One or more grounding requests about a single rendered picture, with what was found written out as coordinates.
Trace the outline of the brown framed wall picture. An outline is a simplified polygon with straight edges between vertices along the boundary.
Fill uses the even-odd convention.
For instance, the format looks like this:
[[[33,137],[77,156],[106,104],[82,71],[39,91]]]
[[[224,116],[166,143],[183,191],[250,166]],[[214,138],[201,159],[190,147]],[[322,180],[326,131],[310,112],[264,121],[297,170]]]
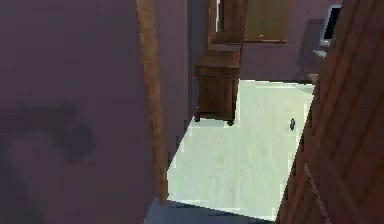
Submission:
[[[212,44],[284,43],[292,0],[215,0]]]

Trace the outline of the brown wooden room door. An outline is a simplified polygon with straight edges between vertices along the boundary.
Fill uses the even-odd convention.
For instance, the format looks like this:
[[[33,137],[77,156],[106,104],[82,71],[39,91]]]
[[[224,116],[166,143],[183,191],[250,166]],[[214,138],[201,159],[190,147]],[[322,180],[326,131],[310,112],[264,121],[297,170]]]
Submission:
[[[343,0],[274,224],[384,224],[384,0]]]

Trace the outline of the dark brown wooden cabinet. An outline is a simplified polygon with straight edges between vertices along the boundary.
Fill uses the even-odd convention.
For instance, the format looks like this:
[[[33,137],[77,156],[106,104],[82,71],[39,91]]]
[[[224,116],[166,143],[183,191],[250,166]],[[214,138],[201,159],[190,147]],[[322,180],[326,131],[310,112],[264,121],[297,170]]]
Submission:
[[[235,121],[241,53],[207,50],[194,64],[198,81],[195,121],[201,118]]]

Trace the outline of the brown wooden door frame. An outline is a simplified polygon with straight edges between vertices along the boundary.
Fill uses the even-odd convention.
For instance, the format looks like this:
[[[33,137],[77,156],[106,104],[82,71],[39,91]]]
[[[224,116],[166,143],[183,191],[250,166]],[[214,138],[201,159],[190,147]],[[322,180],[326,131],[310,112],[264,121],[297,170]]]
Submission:
[[[167,202],[168,198],[168,182],[166,176],[155,4],[154,0],[136,0],[136,4],[153,147],[155,186],[159,203],[163,205]]]

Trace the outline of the grey open laptop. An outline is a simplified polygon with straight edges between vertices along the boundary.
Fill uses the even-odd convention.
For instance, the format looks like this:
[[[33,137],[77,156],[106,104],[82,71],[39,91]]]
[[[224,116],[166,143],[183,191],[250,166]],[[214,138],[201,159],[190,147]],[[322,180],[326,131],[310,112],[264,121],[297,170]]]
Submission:
[[[313,51],[316,56],[322,59],[327,55],[341,8],[341,5],[331,5],[328,8],[327,17],[320,33],[319,48]]]

